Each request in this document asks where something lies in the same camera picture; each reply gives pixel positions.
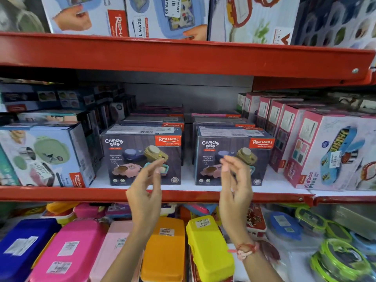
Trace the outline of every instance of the pink container lid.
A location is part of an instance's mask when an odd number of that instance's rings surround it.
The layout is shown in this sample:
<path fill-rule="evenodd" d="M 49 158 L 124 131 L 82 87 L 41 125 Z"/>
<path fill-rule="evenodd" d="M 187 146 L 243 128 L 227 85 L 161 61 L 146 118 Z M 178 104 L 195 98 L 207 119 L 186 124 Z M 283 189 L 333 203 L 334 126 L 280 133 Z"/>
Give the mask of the pink container lid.
<path fill-rule="evenodd" d="M 73 211 L 78 218 L 99 219 L 105 216 L 105 207 L 90 206 L 89 203 L 81 203 L 74 207 Z"/>
<path fill-rule="evenodd" d="M 90 281 L 100 282 L 115 258 L 121 251 L 125 240 L 132 230 L 132 221 L 115 221 L 111 224 L 107 232 L 106 238 L 103 241 L 102 247 L 99 251 L 97 259 L 90 271 Z M 134 273 L 132 282 L 138 282 L 139 270 L 141 267 L 142 256 L 139 260 L 138 266 Z"/>
<path fill-rule="evenodd" d="M 94 220 L 73 221 L 53 239 L 30 275 L 30 282 L 87 282 L 106 236 Z"/>

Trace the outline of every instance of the forearm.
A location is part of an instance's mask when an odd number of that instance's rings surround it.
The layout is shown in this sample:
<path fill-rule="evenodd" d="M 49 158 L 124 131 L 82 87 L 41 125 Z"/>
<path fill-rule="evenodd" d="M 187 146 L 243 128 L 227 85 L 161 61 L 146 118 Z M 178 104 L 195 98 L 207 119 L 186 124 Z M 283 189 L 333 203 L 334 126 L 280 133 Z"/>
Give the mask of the forearm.
<path fill-rule="evenodd" d="M 255 244 L 249 237 L 246 228 L 240 227 L 230 236 L 235 246 L 239 244 Z M 249 280 L 252 282 L 283 282 L 282 278 L 266 260 L 265 256 L 257 251 L 247 256 L 243 261 Z"/>
<path fill-rule="evenodd" d="M 142 227 L 134 228 L 101 282 L 131 282 L 149 237 Z"/>

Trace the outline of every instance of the light pink plastic container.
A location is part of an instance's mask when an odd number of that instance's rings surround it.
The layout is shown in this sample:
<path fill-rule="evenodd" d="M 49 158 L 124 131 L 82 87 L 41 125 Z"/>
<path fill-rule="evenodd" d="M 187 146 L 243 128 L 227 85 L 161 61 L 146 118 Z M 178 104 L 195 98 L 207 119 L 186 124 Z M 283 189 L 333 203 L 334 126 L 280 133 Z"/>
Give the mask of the light pink plastic container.
<path fill-rule="evenodd" d="M 122 249 L 132 227 L 132 221 L 115 221 L 111 224 L 94 266 L 90 272 L 91 282 L 101 281 L 103 276 L 106 274 L 106 271 L 110 268 L 111 264 Z M 132 282 L 138 282 L 141 261 L 142 256 L 138 262 Z"/>
<path fill-rule="evenodd" d="M 94 220 L 65 225 L 31 272 L 30 282 L 87 282 L 106 230 Z"/>
<path fill-rule="evenodd" d="M 89 203 L 81 203 L 74 207 L 73 211 L 78 218 L 100 219 L 105 216 L 105 207 L 90 206 Z"/>

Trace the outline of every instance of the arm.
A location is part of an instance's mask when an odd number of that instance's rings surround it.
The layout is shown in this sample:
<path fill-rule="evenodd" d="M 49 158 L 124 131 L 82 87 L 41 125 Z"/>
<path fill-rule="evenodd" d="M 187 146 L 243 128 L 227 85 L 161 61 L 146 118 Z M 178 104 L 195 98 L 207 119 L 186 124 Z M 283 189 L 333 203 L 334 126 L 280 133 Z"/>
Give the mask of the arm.
<path fill-rule="evenodd" d="M 249 167 L 233 156 L 225 156 L 221 163 L 219 213 L 223 227 L 234 245 L 255 244 L 246 229 L 247 211 L 253 197 Z M 240 249 L 249 251 L 247 246 Z M 283 282 L 260 251 L 247 256 L 243 264 L 252 282 Z"/>
<path fill-rule="evenodd" d="M 133 229 L 101 282 L 132 280 L 139 257 L 161 214 L 162 191 L 159 168 L 163 162 L 164 160 L 160 159 L 143 168 L 127 190 Z M 153 184 L 153 192 L 150 194 L 146 189 L 151 184 Z"/>

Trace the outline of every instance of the hand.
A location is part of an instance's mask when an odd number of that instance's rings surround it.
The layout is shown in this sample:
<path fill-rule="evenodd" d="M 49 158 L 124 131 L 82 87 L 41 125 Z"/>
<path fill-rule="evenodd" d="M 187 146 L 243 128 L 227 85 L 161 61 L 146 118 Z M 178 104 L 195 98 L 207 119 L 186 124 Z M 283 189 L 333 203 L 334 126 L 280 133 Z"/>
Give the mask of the hand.
<path fill-rule="evenodd" d="M 136 179 L 126 191 L 134 229 L 142 231 L 147 238 L 153 233 L 155 224 L 161 215 L 162 191 L 160 167 L 164 163 L 159 159 L 141 169 Z M 153 184 L 153 192 L 146 191 Z"/>
<path fill-rule="evenodd" d="M 223 227 L 235 245 L 252 243 L 246 229 L 248 207 L 253 198 L 249 166 L 227 155 L 221 159 L 221 163 L 219 213 Z"/>
<path fill-rule="evenodd" d="M 84 31 L 92 27 L 88 12 L 82 12 L 82 5 L 69 7 L 58 13 L 53 20 L 62 30 Z"/>
<path fill-rule="evenodd" d="M 206 41 L 207 32 L 207 25 L 198 25 L 196 27 L 191 28 L 190 30 L 186 30 L 185 32 L 183 32 L 183 35 L 187 36 L 186 39 L 190 39 L 193 41 Z"/>

